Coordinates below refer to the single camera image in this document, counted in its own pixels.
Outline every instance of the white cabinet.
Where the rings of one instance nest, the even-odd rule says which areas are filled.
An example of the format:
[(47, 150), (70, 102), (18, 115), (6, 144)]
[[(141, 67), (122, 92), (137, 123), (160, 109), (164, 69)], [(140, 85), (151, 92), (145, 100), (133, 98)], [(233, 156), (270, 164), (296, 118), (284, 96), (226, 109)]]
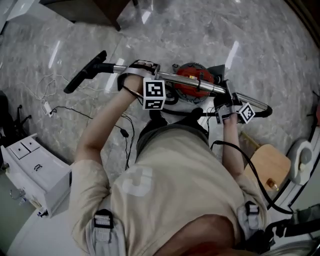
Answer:
[(1, 152), (9, 165), (6, 175), (12, 183), (25, 191), (25, 197), (36, 208), (52, 216), (70, 192), (71, 168), (37, 143), (35, 135), (7, 148), (1, 146)]

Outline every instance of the black buckle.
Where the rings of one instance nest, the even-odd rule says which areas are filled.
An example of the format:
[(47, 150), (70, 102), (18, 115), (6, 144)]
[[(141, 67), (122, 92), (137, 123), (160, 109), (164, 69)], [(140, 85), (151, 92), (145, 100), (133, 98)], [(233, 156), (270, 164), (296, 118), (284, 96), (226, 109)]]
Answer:
[[(248, 201), (245, 203), (245, 212), (246, 212), (246, 215), (249, 216), (249, 215), (259, 215), (260, 213), (260, 208), (258, 205), (256, 205), (254, 202), (251, 202), (251, 201)], [(250, 211), (250, 206), (256, 206), (257, 207), (257, 212), (251, 212)]]
[[(96, 223), (96, 215), (108, 216), (109, 217), (109, 225), (101, 225)], [(103, 228), (103, 229), (113, 229), (114, 228), (114, 216), (112, 212), (107, 209), (98, 210), (94, 215), (94, 227), (95, 228)]]

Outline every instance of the white cube with marker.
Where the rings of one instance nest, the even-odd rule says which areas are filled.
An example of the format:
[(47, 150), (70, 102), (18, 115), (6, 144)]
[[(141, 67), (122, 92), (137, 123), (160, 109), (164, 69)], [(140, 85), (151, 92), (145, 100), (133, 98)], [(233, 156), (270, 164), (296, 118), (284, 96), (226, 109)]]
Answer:
[(164, 80), (143, 79), (143, 109), (162, 110), (166, 101)]

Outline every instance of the white logo on shirt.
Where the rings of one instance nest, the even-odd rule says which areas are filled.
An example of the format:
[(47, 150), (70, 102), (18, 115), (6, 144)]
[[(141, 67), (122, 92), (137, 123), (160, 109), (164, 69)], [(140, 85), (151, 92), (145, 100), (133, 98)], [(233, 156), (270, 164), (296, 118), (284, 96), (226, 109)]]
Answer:
[(135, 165), (126, 171), (127, 174), (138, 174), (137, 171), (140, 170), (140, 184), (138, 186), (133, 185), (133, 180), (127, 178), (122, 183), (122, 190), (130, 195), (136, 197), (144, 197), (151, 189), (152, 182), (152, 169), (150, 167), (141, 167)]

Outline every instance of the gray tile floor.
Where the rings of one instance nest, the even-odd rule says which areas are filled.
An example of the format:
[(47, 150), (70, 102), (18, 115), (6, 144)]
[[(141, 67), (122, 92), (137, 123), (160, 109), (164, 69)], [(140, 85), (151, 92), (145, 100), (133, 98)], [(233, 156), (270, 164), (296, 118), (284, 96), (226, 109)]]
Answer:
[[(37, 95), (41, 98), (55, 78), (56, 94), (45, 97), (50, 105), (72, 107), (93, 117), (114, 94), (88, 88), (65, 94), (67, 82), (57, 75), (72, 79), (102, 50), (107, 51), (110, 62), (122, 58), (130, 64), (135, 59), (148, 59), (171, 72), (174, 63), (198, 62), (206, 67), (225, 64), (238, 42), (225, 77), (233, 81), (237, 91), (274, 110), (269, 118), (240, 125), (239, 130), (283, 153), (297, 138), (309, 136), (312, 120), (306, 115), (312, 107), (312, 90), (319, 92), (319, 50), (283, 0), (140, 0), (139, 8), (130, 2), (118, 22), (121, 32), (100, 25), (72, 24), (56, 16), (41, 24), (12, 22), (4, 32), (0, 88), (9, 98), (11, 112), (22, 104), (23, 114), (32, 115), (28, 131), (38, 133), (41, 142), (63, 159), (72, 162), (88, 119), (65, 109), (58, 109), (51, 118), (44, 115), (43, 101), (26, 87), (36, 93), (43, 76), (53, 74), (39, 83)], [(103, 90), (109, 76), (99, 74), (82, 86)], [(48, 86), (47, 95), (54, 92), (55, 82)], [(191, 108), (186, 104), (176, 107)], [(139, 134), (149, 120), (148, 113), (135, 102), (127, 114)], [(119, 124), (132, 133), (129, 122), (120, 119)], [(222, 127), (212, 118), (210, 140), (222, 139), (222, 135)], [(111, 181), (124, 170), (124, 148), (124, 138), (115, 128), (102, 152)], [(221, 157), (219, 148), (214, 151)], [(134, 159), (133, 149), (131, 162)]]

